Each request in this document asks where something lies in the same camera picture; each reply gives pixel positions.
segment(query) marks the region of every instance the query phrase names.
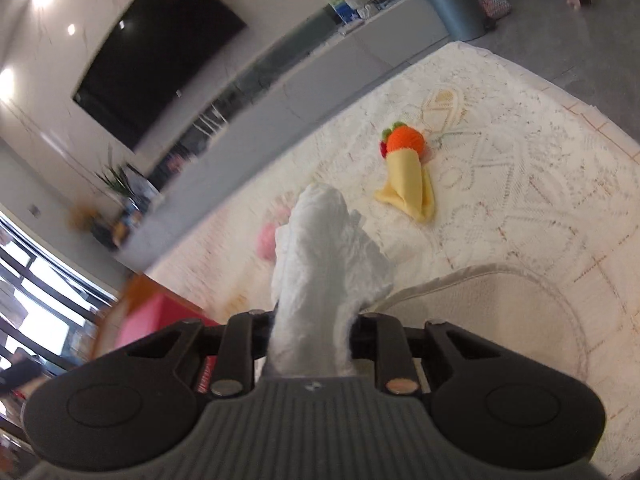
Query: television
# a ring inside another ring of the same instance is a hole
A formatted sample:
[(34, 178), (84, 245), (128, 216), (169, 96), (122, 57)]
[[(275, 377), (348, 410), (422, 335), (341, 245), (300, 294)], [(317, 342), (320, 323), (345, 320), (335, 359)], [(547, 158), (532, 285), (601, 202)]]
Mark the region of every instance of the television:
[(220, 0), (135, 0), (73, 100), (133, 150), (198, 70), (244, 27)]

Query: gray trash can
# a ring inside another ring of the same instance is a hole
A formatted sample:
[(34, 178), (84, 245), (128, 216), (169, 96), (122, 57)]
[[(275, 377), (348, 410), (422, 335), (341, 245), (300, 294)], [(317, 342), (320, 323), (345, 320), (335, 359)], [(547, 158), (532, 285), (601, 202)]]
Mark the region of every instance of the gray trash can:
[(484, 12), (477, 0), (429, 0), (456, 40), (469, 41), (484, 36)]

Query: yellow cloth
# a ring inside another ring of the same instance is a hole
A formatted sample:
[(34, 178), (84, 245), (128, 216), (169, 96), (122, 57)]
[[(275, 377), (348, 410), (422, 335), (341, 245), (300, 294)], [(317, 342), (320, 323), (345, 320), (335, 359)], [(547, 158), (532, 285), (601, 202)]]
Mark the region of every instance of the yellow cloth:
[(418, 222), (429, 221), (435, 213), (435, 199), (429, 170), (420, 164), (415, 150), (403, 148), (386, 154), (388, 177), (375, 197), (404, 211)]

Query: gray floor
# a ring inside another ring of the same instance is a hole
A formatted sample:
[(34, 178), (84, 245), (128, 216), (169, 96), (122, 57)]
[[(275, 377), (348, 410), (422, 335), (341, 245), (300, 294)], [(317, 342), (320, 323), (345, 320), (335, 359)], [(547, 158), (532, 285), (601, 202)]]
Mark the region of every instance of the gray floor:
[(596, 106), (640, 141), (640, 0), (509, 0), (513, 12), (472, 44)]

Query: orange pom-pom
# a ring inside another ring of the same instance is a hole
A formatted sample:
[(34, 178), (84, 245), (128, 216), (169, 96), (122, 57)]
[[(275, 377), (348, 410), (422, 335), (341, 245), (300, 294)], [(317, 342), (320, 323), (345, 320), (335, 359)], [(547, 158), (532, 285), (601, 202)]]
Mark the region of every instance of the orange pom-pom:
[(401, 148), (411, 148), (418, 153), (418, 156), (422, 156), (424, 153), (424, 137), (414, 128), (398, 126), (386, 140), (386, 151), (390, 153)]

